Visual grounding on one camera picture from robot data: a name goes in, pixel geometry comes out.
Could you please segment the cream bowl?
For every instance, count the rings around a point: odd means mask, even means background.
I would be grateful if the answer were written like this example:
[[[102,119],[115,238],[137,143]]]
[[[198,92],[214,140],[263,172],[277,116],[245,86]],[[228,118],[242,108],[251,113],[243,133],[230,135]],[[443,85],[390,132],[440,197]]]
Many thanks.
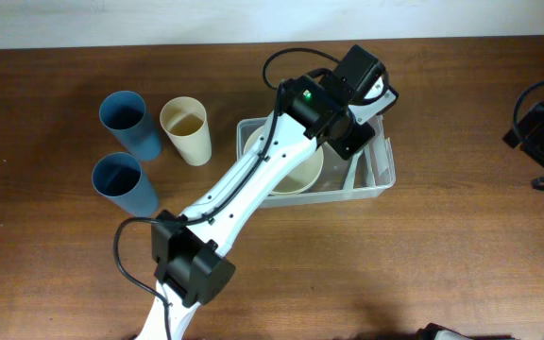
[[[240,159],[247,152],[256,137],[262,132],[264,125],[240,124],[237,127],[236,151]],[[293,169],[280,183],[271,191],[272,196],[297,195],[309,190],[318,180],[322,173],[324,154],[321,148],[306,161]]]

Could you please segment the white plastic fork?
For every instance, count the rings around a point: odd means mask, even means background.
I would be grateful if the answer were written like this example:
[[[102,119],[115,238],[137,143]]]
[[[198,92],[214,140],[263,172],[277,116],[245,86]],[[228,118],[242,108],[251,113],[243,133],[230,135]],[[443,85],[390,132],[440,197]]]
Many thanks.
[[[347,171],[345,181],[342,187],[343,190],[353,189],[354,183],[355,183],[356,169],[357,169],[358,161],[361,158],[361,156],[362,156],[362,152],[359,151],[351,157],[349,166],[348,166],[348,171]]]

